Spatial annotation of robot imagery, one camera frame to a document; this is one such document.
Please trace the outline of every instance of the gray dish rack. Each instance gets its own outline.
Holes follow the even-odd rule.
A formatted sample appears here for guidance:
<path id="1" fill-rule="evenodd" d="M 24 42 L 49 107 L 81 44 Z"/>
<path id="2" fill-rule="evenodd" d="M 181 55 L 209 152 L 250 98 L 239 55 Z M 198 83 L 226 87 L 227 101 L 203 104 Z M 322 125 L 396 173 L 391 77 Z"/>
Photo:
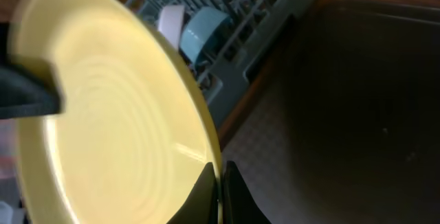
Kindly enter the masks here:
<path id="1" fill-rule="evenodd" d="M 219 127 L 248 90 L 248 71 L 280 32 L 290 15 L 299 18 L 313 0 L 128 0 L 126 6 L 143 21 L 157 25 L 165 5 L 182 4 L 192 17 L 201 7 L 228 13 L 233 24 L 225 29 L 228 40 L 216 54 L 206 53 L 203 67 L 189 65 Z"/>

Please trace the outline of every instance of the white dish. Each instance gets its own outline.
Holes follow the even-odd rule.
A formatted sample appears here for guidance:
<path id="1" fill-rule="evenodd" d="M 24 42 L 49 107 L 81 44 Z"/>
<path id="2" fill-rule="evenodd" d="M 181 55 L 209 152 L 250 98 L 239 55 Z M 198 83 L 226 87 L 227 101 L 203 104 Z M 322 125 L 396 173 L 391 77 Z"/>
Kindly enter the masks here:
<path id="1" fill-rule="evenodd" d="M 179 49 L 184 17 L 185 6 L 183 5 L 165 6 L 159 15 L 157 29 L 176 50 Z"/>

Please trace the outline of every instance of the dishwasher rack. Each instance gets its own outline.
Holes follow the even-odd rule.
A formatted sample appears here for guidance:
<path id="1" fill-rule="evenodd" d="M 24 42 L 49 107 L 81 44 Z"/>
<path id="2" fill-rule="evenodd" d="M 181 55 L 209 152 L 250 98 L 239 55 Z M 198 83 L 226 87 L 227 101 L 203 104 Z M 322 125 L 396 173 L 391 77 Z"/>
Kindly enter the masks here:
<path id="1" fill-rule="evenodd" d="M 143 21 L 157 25 L 165 5 L 182 4 L 192 17 L 211 6 L 232 17 L 222 31 L 229 38 L 218 54 L 206 54 L 204 65 L 190 70 L 206 99 L 216 127 L 219 127 L 250 86 L 249 70 L 261 59 L 290 15 L 299 18 L 313 0 L 128 0 L 126 6 Z"/>

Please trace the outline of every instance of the yellow plate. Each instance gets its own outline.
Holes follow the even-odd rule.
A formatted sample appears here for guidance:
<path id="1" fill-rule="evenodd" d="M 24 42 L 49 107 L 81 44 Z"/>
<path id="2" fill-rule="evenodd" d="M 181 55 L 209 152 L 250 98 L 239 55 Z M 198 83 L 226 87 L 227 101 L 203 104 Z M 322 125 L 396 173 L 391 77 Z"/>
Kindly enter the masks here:
<path id="1" fill-rule="evenodd" d="M 116 0 L 22 0 L 11 54 L 65 100 L 19 120 L 34 223 L 166 223 L 205 163 L 214 125 L 177 52 Z"/>

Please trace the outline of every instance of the blue cup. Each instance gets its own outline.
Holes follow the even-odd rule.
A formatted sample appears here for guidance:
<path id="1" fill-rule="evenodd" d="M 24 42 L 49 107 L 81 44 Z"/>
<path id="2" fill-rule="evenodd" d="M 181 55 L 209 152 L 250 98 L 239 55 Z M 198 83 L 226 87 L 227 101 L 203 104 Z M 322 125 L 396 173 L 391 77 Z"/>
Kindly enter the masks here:
<path id="1" fill-rule="evenodd" d="M 229 14 L 215 8 L 203 7 L 184 28 L 180 50 L 194 64 L 205 58 L 202 52 L 216 54 L 228 39 L 220 31 L 231 21 Z"/>

